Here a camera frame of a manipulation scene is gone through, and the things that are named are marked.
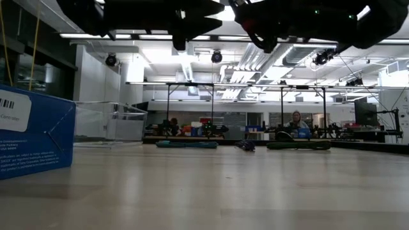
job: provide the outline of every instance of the ceiling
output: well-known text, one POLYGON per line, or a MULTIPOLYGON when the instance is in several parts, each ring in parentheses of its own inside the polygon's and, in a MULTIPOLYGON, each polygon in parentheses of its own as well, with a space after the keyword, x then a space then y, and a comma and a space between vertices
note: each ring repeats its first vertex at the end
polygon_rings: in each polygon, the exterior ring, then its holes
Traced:
MULTIPOLYGON (((36 1, 33 0, 14 0, 20 4, 27 11, 35 14, 36 1)), ((69 19, 67 19, 56 0, 41 0, 41 20, 52 26, 60 33, 81 33, 82 31, 69 19)), ((140 31, 118 31, 123 33, 140 33, 140 31)), ((234 21, 224 21, 223 26, 211 31, 209 34, 214 35, 245 35, 245 31, 234 21)), ((391 38, 409 38, 409 20, 406 20, 402 29, 391 38)), ((88 41, 92 43, 93 47, 107 48, 111 46, 126 46, 126 47, 139 47, 140 53, 146 58, 149 63, 150 69, 153 71, 146 71, 147 77, 160 77, 176 75, 177 72, 182 72, 182 67, 177 56, 172 56, 172 43, 171 42, 156 42, 156 41, 88 41)), ((247 43, 240 42, 190 42, 190 51, 196 57, 190 60, 190 66, 193 73, 195 72, 208 72, 208 73, 220 73, 220 68, 223 65, 237 65, 242 56, 246 53, 247 43), (221 50, 223 55, 223 62, 220 64, 212 64, 210 57, 213 50, 221 50)), ((107 54, 100 53, 100 56, 106 56, 107 54)), ((130 61, 133 53, 121 53, 117 56, 123 61, 130 61)), ((360 50, 356 48, 349 48, 344 51, 340 57, 332 60, 325 66, 315 66, 311 64, 314 53, 311 53, 308 57, 305 57, 300 62, 297 68, 294 68, 289 72, 290 78, 286 78, 288 84, 313 84, 314 80, 319 79, 320 82, 330 84, 331 82, 338 82, 345 76, 351 74, 351 71, 358 72, 362 70, 362 77, 364 83, 372 85, 377 83, 378 70, 383 68, 387 63, 393 62, 396 58, 408 58, 409 59, 409 45, 377 45, 367 50, 360 50)))

